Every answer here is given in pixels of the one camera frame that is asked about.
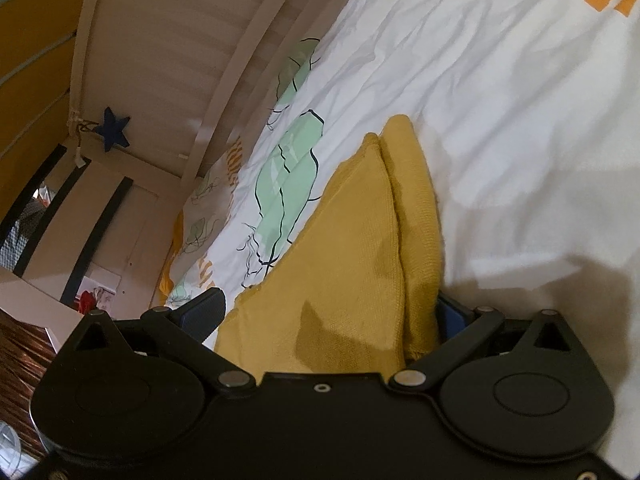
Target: felt star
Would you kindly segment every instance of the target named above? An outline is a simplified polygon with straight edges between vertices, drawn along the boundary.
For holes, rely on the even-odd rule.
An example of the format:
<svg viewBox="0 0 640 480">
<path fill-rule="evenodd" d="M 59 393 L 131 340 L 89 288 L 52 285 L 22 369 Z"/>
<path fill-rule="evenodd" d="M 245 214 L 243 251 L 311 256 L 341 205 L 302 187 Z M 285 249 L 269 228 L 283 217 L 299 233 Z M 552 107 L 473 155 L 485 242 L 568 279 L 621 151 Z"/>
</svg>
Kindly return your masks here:
<svg viewBox="0 0 640 480">
<path fill-rule="evenodd" d="M 122 131 L 127 126 L 131 117 L 116 119 L 116 116 L 108 106 L 104 109 L 104 124 L 96 126 L 94 132 L 104 137 L 104 151 L 108 152 L 114 144 L 119 144 L 123 148 L 129 147 L 129 141 Z"/>
</svg>

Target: screw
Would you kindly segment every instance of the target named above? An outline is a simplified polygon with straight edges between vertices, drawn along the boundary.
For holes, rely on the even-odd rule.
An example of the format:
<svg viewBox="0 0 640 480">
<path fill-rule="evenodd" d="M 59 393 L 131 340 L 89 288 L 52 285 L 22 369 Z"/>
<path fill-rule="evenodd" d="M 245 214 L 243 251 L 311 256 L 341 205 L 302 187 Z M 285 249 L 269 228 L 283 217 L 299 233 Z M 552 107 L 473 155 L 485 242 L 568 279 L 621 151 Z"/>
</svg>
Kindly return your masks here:
<svg viewBox="0 0 640 480">
<path fill-rule="evenodd" d="M 394 375 L 394 380 L 401 386 L 415 387 L 422 386 L 427 376 L 418 370 L 402 370 Z"/>
<path fill-rule="evenodd" d="M 218 376 L 218 380 L 227 388 L 240 388 L 249 384 L 251 376 L 242 370 L 229 370 L 228 372 L 222 372 Z"/>
</svg>

